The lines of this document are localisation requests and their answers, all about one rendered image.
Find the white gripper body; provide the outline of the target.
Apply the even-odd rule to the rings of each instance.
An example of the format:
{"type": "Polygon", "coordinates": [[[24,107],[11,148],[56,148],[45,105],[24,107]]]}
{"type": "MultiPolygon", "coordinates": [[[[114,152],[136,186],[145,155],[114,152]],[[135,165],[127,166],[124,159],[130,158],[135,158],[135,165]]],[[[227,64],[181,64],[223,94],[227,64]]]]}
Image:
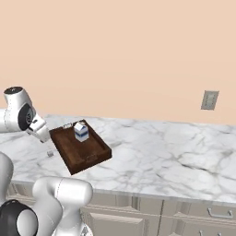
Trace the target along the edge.
{"type": "Polygon", "coordinates": [[[31,124],[28,129],[28,133],[38,138],[42,143],[47,142],[51,138],[49,129],[47,128],[46,124],[31,124]]]}

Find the brown wooden tray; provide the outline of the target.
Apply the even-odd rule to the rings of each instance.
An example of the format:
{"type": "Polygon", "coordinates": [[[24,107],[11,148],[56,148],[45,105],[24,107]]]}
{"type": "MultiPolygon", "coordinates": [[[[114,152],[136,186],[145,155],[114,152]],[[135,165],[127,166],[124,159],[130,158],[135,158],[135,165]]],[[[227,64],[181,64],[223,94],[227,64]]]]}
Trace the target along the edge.
{"type": "Polygon", "coordinates": [[[50,131],[51,139],[71,174],[79,173],[112,157],[111,148],[85,121],[80,122],[88,128],[88,139],[76,138],[77,123],[65,124],[50,131]]]}

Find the white and blue milk carton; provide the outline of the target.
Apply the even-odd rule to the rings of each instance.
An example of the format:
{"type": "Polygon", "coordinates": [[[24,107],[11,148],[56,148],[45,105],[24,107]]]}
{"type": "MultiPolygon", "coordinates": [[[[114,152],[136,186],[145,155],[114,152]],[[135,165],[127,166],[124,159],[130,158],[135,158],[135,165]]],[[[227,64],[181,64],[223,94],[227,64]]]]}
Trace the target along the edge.
{"type": "Polygon", "coordinates": [[[75,138],[80,142],[83,142],[89,138],[89,129],[85,124],[81,122],[77,122],[74,125],[74,133],[75,138]]]}

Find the beige drawer front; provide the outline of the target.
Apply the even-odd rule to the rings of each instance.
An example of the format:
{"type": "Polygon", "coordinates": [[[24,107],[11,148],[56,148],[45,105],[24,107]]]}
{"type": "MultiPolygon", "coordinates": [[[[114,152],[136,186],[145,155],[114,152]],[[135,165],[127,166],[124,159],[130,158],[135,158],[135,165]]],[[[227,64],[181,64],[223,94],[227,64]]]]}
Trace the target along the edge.
{"type": "Polygon", "coordinates": [[[35,203],[32,186],[32,183],[11,183],[7,190],[7,198],[16,199],[23,204],[32,206],[35,203]]]}
{"type": "Polygon", "coordinates": [[[117,208],[124,211],[137,212],[139,210],[138,199],[129,195],[94,193],[89,205],[93,207],[117,208]]]}
{"type": "Polygon", "coordinates": [[[218,206],[202,202],[191,203],[165,200],[163,202],[162,214],[166,217],[206,218],[236,221],[236,206],[218,206]],[[233,212],[233,219],[211,218],[207,212],[209,207],[215,214],[226,214],[229,210],[231,210],[233,212]]]}

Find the beige cupboard door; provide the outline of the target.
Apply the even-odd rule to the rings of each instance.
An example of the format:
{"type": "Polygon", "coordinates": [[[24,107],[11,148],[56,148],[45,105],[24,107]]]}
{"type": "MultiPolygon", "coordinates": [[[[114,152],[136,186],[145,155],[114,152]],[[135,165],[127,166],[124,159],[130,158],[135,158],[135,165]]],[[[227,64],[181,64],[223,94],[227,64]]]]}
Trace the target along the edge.
{"type": "Polygon", "coordinates": [[[199,236],[200,230],[221,232],[222,236],[236,236],[236,225],[168,217],[161,218],[159,236],[199,236]]]}
{"type": "Polygon", "coordinates": [[[82,218],[94,236],[158,236],[159,216],[83,211],[82,218]]]}

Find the grey wall outlet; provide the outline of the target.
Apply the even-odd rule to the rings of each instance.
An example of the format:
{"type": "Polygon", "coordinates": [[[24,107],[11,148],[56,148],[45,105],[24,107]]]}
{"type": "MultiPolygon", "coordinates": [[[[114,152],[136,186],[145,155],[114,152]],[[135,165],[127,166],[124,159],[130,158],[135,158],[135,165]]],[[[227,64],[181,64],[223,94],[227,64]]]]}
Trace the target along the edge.
{"type": "Polygon", "coordinates": [[[202,100],[201,109],[214,111],[218,99],[218,91],[206,90],[202,100]]]}

